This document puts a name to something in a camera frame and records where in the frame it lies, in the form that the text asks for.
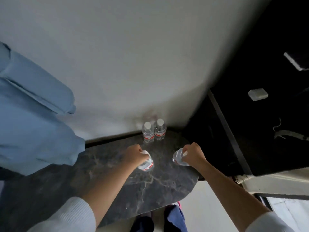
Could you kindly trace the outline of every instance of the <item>light blue cloth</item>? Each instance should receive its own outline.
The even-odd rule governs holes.
[[[74,113],[72,91],[0,43],[0,166],[23,175],[74,165],[84,139],[56,118]]]

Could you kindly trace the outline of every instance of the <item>marble veining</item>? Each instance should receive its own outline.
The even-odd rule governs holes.
[[[187,196],[198,180],[191,167],[175,165],[173,153],[188,141],[167,131],[162,141],[143,143],[142,135],[87,148],[74,166],[51,165],[30,176],[6,182],[0,197],[0,231],[26,231],[49,218],[67,199],[81,196],[122,158],[125,149],[140,144],[153,158],[154,169],[135,169],[107,211],[100,226],[134,217]]]

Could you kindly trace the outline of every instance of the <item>white bottle cap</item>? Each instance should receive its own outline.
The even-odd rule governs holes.
[[[159,126],[162,126],[162,125],[164,124],[164,120],[163,120],[163,119],[158,119],[158,120],[157,120],[157,124],[158,124]]]
[[[145,127],[146,129],[150,129],[150,128],[151,128],[150,122],[145,122],[144,127]]]

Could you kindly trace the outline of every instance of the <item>white wall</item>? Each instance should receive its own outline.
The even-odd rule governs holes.
[[[0,41],[69,86],[85,139],[184,126],[269,0],[0,0]]]

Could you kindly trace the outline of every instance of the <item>forearm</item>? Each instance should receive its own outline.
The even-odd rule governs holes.
[[[99,225],[112,202],[118,195],[129,175],[136,168],[133,164],[122,163],[113,168],[102,180],[85,194],[84,199],[95,215],[96,226]]]
[[[206,179],[239,232],[244,232],[253,221],[269,211],[206,160],[197,166],[197,170]]]

